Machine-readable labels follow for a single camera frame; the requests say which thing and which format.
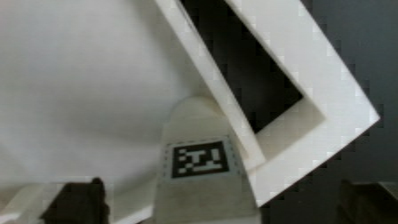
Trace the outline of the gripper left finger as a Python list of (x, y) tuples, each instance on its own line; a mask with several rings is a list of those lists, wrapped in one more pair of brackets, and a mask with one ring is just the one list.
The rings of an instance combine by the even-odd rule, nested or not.
[(87, 183), (68, 183), (39, 217), (45, 224), (111, 224), (105, 196), (100, 178)]

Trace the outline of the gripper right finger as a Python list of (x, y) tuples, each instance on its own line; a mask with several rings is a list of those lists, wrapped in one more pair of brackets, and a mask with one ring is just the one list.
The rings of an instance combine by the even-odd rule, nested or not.
[(342, 181), (336, 224), (398, 224), (397, 182)]

